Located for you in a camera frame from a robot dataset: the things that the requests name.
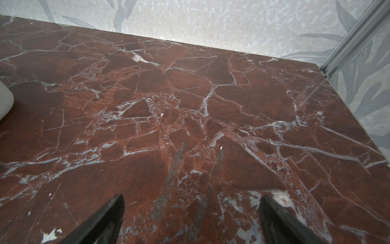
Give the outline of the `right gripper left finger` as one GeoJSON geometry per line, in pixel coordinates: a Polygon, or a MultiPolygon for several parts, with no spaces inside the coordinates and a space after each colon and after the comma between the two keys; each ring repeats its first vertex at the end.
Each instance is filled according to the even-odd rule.
{"type": "Polygon", "coordinates": [[[61,240],[60,243],[115,244],[123,222],[124,211],[124,198],[121,194],[118,194],[61,240]]]}

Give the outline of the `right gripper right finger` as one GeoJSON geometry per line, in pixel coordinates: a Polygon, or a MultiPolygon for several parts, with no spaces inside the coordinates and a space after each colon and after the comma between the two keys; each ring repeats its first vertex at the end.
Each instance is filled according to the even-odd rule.
{"type": "Polygon", "coordinates": [[[304,226],[286,208],[269,196],[261,199],[259,215],[267,244],[323,244],[324,241],[304,226]]]}

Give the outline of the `white plastic storage box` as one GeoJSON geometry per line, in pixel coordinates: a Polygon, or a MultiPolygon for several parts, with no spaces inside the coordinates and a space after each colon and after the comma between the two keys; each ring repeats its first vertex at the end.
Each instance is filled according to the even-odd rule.
{"type": "Polygon", "coordinates": [[[0,120],[2,120],[12,109],[14,105],[14,95],[0,81],[0,120]]]}

